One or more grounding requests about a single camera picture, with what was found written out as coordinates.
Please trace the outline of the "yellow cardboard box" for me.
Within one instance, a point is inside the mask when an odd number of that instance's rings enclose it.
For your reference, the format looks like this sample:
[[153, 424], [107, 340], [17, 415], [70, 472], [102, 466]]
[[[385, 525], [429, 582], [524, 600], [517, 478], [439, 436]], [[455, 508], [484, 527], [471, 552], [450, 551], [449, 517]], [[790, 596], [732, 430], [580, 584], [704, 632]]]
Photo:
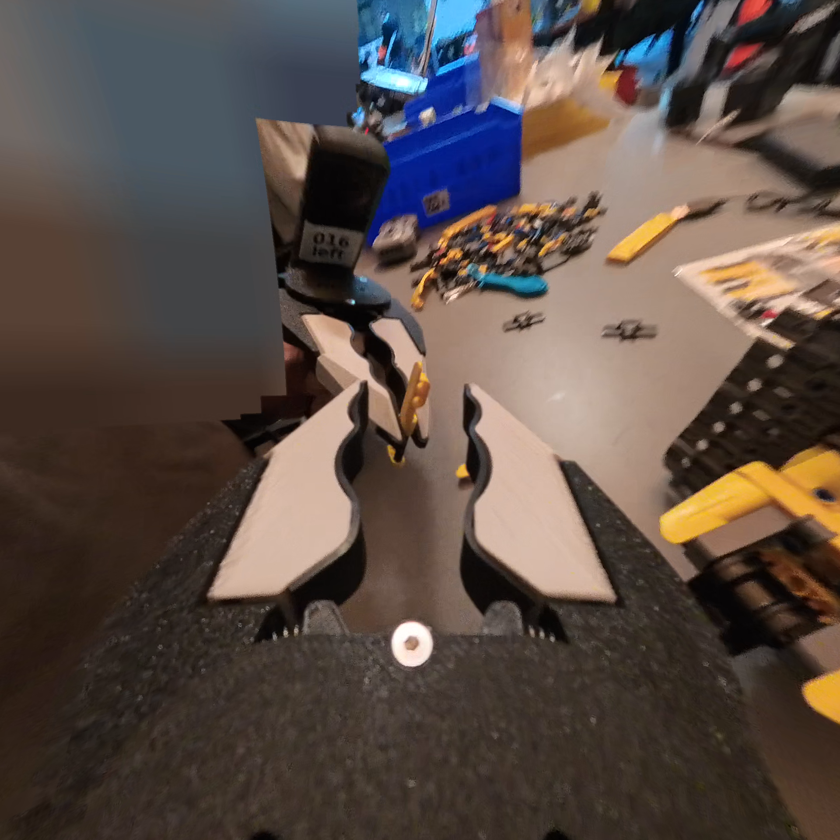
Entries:
[[526, 108], [521, 116], [521, 159], [528, 161], [606, 129], [610, 120], [570, 98]]

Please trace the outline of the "pile of small toy bricks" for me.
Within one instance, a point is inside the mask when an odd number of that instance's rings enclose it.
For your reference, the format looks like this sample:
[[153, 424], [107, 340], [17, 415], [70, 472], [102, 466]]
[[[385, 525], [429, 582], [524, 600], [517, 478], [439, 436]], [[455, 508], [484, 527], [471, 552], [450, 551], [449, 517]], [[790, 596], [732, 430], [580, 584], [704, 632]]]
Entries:
[[490, 205], [463, 217], [411, 265], [418, 278], [413, 281], [410, 306], [421, 311], [429, 291], [436, 291], [445, 303], [479, 291], [466, 274], [469, 264], [546, 281], [549, 272], [590, 249], [595, 222], [605, 210], [602, 194], [589, 192], [582, 201], [572, 196], [554, 203]]

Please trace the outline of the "clear plastic bags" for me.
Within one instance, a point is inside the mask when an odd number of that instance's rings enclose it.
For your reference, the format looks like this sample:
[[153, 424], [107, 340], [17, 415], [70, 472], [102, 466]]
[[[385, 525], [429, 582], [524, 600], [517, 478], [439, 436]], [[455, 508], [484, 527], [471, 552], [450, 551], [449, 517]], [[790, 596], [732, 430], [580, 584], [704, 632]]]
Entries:
[[524, 85], [521, 110], [535, 112], [570, 103], [604, 119], [624, 119], [638, 110], [618, 91], [622, 71], [613, 68], [617, 52], [602, 54], [602, 40], [577, 49], [573, 28], [551, 47], [536, 48]]

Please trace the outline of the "blue plastic bin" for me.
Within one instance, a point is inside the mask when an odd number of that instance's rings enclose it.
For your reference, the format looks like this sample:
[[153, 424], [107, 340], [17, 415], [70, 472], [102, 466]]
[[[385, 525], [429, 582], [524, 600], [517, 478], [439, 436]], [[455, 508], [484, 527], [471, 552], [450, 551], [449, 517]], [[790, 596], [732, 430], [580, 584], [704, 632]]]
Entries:
[[391, 172], [367, 235], [415, 215], [420, 228], [465, 216], [519, 194], [522, 111], [508, 100], [480, 102], [478, 55], [446, 66], [402, 109], [404, 131], [385, 142]]

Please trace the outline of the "yellow grey sticker sheet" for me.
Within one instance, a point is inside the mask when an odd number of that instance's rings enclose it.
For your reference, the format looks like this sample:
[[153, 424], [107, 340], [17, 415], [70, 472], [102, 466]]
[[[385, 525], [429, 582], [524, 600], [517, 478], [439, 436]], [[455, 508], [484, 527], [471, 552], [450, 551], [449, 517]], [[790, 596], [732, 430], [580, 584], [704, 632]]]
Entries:
[[825, 324], [838, 328], [838, 224], [684, 264], [674, 275], [750, 338], [782, 350]]

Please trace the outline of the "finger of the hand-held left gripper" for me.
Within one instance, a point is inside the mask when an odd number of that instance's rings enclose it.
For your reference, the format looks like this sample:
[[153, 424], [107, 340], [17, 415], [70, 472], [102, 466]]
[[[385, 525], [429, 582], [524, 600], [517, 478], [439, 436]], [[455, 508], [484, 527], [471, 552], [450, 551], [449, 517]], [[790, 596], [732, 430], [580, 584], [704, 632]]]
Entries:
[[375, 378], [370, 362], [354, 348], [351, 326], [322, 313], [303, 314], [301, 321], [318, 350], [318, 380], [339, 392], [357, 382], [366, 383], [369, 419], [389, 438], [402, 440], [392, 394]]
[[374, 355], [384, 368], [385, 381], [395, 399], [397, 411], [401, 411], [405, 402], [408, 386], [415, 364], [426, 371], [424, 353], [398, 318], [378, 318], [371, 324]]

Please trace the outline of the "blue brick separator tool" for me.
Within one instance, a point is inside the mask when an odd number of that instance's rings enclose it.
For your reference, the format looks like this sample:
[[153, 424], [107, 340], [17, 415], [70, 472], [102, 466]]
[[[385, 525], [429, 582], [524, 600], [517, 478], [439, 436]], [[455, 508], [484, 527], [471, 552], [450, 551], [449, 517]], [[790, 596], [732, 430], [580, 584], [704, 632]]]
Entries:
[[502, 275], [476, 264], [469, 264], [466, 274], [481, 291], [498, 291], [526, 299], [543, 297], [549, 291], [549, 284], [541, 276]]

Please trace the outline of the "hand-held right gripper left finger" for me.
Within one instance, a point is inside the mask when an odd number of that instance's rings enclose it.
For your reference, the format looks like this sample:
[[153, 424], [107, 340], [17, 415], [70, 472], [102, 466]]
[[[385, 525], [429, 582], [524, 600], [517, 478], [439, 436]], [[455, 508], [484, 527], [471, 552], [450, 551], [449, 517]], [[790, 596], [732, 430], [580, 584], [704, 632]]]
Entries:
[[357, 381], [269, 451], [210, 602], [292, 595], [347, 554], [361, 533], [352, 480], [365, 429], [366, 383]]

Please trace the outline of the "yellow black toy tracked vehicle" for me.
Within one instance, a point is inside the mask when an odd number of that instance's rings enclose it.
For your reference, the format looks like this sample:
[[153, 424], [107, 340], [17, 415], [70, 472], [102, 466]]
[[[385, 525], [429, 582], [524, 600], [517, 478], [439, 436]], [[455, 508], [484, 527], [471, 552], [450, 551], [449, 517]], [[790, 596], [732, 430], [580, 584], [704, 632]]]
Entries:
[[665, 453], [662, 538], [730, 654], [795, 651], [801, 693], [838, 723], [839, 331], [784, 312]]

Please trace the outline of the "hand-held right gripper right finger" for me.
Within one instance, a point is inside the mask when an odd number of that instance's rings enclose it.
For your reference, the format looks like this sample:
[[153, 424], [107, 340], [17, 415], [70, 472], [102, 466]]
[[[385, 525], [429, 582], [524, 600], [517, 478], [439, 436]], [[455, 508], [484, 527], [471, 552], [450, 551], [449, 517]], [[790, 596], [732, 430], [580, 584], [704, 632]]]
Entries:
[[467, 554], [531, 602], [616, 602], [561, 458], [477, 384], [463, 407]]

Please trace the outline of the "yellow long panel brick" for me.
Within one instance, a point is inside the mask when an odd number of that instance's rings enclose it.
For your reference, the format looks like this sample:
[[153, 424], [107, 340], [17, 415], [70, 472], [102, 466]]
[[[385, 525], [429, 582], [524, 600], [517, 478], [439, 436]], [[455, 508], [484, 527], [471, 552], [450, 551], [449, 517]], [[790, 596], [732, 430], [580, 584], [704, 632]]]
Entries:
[[689, 210], [688, 204], [682, 204], [648, 219], [618, 242], [606, 255], [605, 262], [620, 266], [632, 263], [686, 218]]

